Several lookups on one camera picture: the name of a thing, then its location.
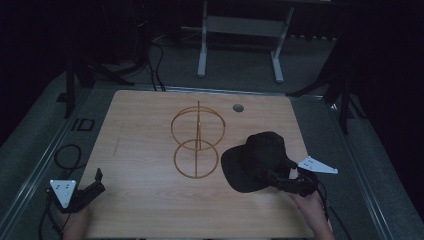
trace metal stand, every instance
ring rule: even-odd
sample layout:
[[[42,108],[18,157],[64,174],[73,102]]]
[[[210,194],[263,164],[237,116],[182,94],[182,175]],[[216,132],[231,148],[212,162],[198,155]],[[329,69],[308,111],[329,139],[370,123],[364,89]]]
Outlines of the metal stand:
[[[243,19],[232,17],[208,16],[208,1],[203,1],[203,23],[202,23],[202,47],[200,50],[199,65],[197,76],[204,77],[206,72],[207,58],[207,33],[220,32],[230,34],[245,34],[254,36],[276,37],[279,39],[275,50],[271,51],[271,61],[274,67],[275,81],[282,83],[283,73],[279,56],[281,48],[286,38],[287,30],[293,15],[294,8],[291,7],[287,11],[285,21],[271,21],[258,19]]]
[[[353,64],[346,58],[346,52],[343,42],[337,42],[333,51],[328,57],[324,67],[322,68],[317,80],[296,92],[286,93],[289,97],[300,97],[306,93],[317,89],[325,84],[329,84],[329,88],[323,96],[325,103],[334,104],[341,95],[341,106],[339,124],[345,134],[347,131],[347,117],[349,109],[349,100],[351,92],[351,83],[354,77]]]

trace hand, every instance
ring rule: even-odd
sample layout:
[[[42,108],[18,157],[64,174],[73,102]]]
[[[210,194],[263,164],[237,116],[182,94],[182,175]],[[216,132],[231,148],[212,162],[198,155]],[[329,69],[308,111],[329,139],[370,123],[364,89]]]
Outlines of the hand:
[[[83,240],[88,230],[90,209],[85,207],[77,213],[59,212],[61,226],[63,227],[63,240]]]
[[[290,198],[299,207],[308,226],[312,229],[316,240],[334,240],[333,232],[328,225],[323,209],[323,203],[318,192],[314,192],[306,197],[290,193]]]

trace dark background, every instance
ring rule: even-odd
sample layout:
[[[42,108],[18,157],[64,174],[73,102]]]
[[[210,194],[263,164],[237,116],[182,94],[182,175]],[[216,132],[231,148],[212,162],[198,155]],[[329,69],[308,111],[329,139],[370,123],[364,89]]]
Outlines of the dark background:
[[[221,13],[281,17],[280,9],[272,6],[279,1],[260,2],[253,7],[238,8],[242,10],[237,12]],[[424,188],[419,177],[424,167],[421,159],[424,2],[374,0],[355,1],[361,2],[355,7],[343,5],[350,2],[353,1],[337,1],[341,5],[296,3],[298,8],[289,34],[305,35],[308,40],[312,36],[337,37],[338,44],[346,46],[344,57],[351,61],[354,69],[352,91],[359,96],[422,217]],[[218,9],[226,9],[228,1],[214,4],[211,11],[215,10],[214,6],[216,11],[221,11]],[[47,84],[64,71],[64,46],[70,38],[78,43],[82,53],[99,62],[118,61],[118,47],[111,40],[113,33],[99,5],[100,1],[95,0],[0,2],[0,115],[3,119],[0,144]],[[146,15],[151,14],[149,21],[154,21],[175,41],[179,40],[181,25],[201,26],[202,1],[155,1],[144,11]]]

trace wire ring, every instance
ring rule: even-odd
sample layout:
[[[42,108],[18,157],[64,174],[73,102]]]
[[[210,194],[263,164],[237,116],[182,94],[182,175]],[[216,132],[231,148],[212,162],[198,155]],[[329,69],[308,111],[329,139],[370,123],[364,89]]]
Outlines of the wire ring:
[[[208,141],[205,141],[205,140],[200,140],[200,141],[202,141],[202,142],[204,142],[204,143],[206,143],[206,144],[208,144],[209,146],[211,146],[211,147],[209,147],[209,148],[207,148],[207,149],[213,149],[214,151],[215,151],[215,156],[216,156],[216,160],[215,160],[215,166],[209,171],[209,172],[207,172],[206,174],[204,174],[204,175],[200,175],[200,176],[198,176],[197,175],[197,159],[195,160],[196,161],[196,165],[195,165],[195,175],[194,176],[192,176],[192,175],[188,175],[187,173],[185,173],[185,172],[183,172],[179,167],[178,167],[178,164],[177,164],[177,153],[178,153],[178,150],[180,150],[180,148],[181,147],[184,147],[184,144],[186,144],[186,143],[189,143],[189,142],[194,142],[194,141],[197,141],[196,139],[191,139],[191,140],[188,140],[188,141],[185,141],[185,142],[183,142],[180,146],[178,146],[178,148],[177,148],[177,150],[175,150],[175,153],[174,153],[174,165],[175,165],[175,167],[177,168],[177,170],[178,170],[178,172],[180,172],[182,175],[184,175],[184,176],[186,176],[186,177],[188,177],[188,178],[194,178],[194,179],[199,179],[199,178],[204,178],[204,177],[207,177],[207,176],[209,176],[213,171],[215,171],[215,169],[216,169],[216,167],[218,166],[218,163],[219,163],[219,155],[218,155],[218,151],[216,150],[216,148],[214,148],[214,147],[212,147],[212,144],[210,143],[210,142],[208,142]]]
[[[222,140],[222,138],[224,137],[224,134],[225,134],[226,124],[225,124],[224,118],[222,118],[221,115],[219,115],[216,111],[214,111],[213,109],[208,108],[208,107],[188,107],[188,108],[184,108],[183,110],[181,110],[180,112],[178,112],[177,115],[175,115],[175,117],[172,119],[172,122],[171,122],[171,133],[172,133],[172,137],[174,138],[174,140],[179,145],[184,145],[184,144],[181,143],[180,141],[178,141],[177,137],[175,136],[175,133],[174,133],[174,122],[175,122],[175,120],[178,117],[180,117],[180,116],[182,116],[182,115],[184,115],[186,113],[198,112],[198,111],[200,111],[200,112],[206,112],[206,113],[211,113],[211,114],[219,117],[221,119],[223,128],[222,128],[222,133],[221,133],[220,138],[215,143],[210,144],[209,147],[206,148],[206,149],[195,149],[195,148],[190,148],[190,147],[187,147],[187,146],[183,146],[185,149],[192,150],[192,151],[196,151],[196,150],[208,150],[210,148],[215,147],[216,145],[218,145],[219,142],[221,142],[221,140]]]

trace wooden table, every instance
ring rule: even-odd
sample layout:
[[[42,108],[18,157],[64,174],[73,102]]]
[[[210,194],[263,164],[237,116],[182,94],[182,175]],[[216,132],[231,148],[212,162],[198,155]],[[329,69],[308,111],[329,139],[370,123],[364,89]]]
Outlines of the wooden table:
[[[207,177],[183,176],[174,164],[179,144],[174,117],[187,107],[207,107],[225,121],[215,146],[220,156],[249,135],[275,131],[285,138],[288,156],[308,156],[290,100],[283,96],[118,91],[81,180],[93,182],[101,168],[106,191],[91,204],[89,238],[276,238],[312,237],[297,207],[284,192],[269,187],[239,193],[221,165]],[[233,110],[235,104],[243,112]],[[202,140],[215,142],[221,119],[200,112]],[[179,141],[196,138],[197,111],[173,124]],[[181,147],[179,168],[194,174],[194,151]],[[215,153],[198,152],[198,174],[213,168]]]

